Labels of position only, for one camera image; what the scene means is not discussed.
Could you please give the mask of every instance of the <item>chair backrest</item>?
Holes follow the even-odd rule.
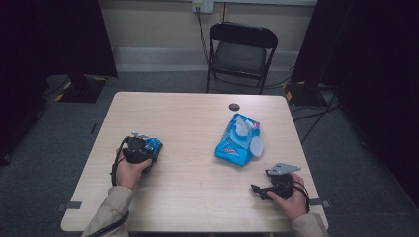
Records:
[[[277,36],[269,29],[231,22],[213,25],[209,29],[209,40],[273,49],[278,45]]]

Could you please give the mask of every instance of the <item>black round object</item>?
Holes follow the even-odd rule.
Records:
[[[231,103],[228,107],[229,107],[232,111],[238,111],[238,110],[240,110],[240,106],[239,106],[238,104],[235,104],[235,103]]]

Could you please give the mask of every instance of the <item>sleeve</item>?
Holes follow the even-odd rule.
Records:
[[[108,196],[102,202],[96,215],[90,221],[89,225],[83,232],[84,236],[89,236],[96,231],[108,226],[121,218],[128,212],[132,202],[133,190],[123,187],[114,186],[108,189]],[[125,226],[120,227],[106,233],[104,236],[129,236]]]
[[[320,215],[309,213],[291,222],[291,227],[297,237],[329,236]]]

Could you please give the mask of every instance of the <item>handheld controller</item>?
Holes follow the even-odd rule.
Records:
[[[126,160],[132,164],[138,164],[151,159],[151,165],[142,171],[142,173],[148,173],[151,171],[154,163],[157,162],[158,154],[163,147],[163,143],[161,143],[161,141],[157,138],[149,138],[147,135],[139,134],[134,131],[131,134],[133,137],[128,136],[121,143],[115,162],[112,165],[111,180],[113,186],[117,185],[116,172],[119,163],[118,158],[120,157],[121,151],[123,152]]]
[[[300,170],[297,166],[277,163],[271,170],[265,170],[266,175],[271,179],[271,187],[260,188],[259,186],[250,185],[254,193],[259,195],[261,200],[272,200],[268,196],[268,191],[274,192],[282,199],[288,199],[293,195],[293,191],[297,190],[305,196],[305,208],[307,213],[310,212],[310,197],[305,186],[293,179],[291,172]]]

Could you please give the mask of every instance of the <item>hand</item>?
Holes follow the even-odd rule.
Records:
[[[295,173],[291,173],[291,176],[294,181],[304,185],[302,177]],[[294,185],[302,188],[302,186],[297,183],[294,183]],[[290,221],[307,214],[307,209],[305,207],[305,195],[298,190],[293,190],[293,194],[288,199],[282,199],[272,191],[268,191],[267,195],[280,207],[281,210],[284,211],[284,214]]]
[[[152,160],[148,159],[138,164],[131,164],[126,160],[122,152],[120,152],[118,160],[120,163],[117,168],[117,184],[131,190],[134,190],[135,184],[141,178],[142,171],[152,163]]]

